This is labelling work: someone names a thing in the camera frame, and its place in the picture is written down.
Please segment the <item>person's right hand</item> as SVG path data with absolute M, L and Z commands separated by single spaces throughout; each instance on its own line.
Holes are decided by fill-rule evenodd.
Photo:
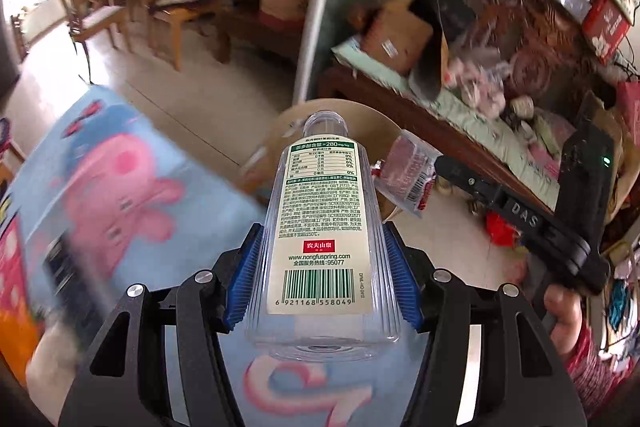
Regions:
M 544 275 L 544 265 L 532 254 L 527 254 L 522 268 L 521 288 L 531 303 Z M 580 295 L 562 285 L 552 283 L 544 291 L 544 314 L 555 318 L 549 336 L 563 361 L 574 353 L 582 331 L 582 299 Z

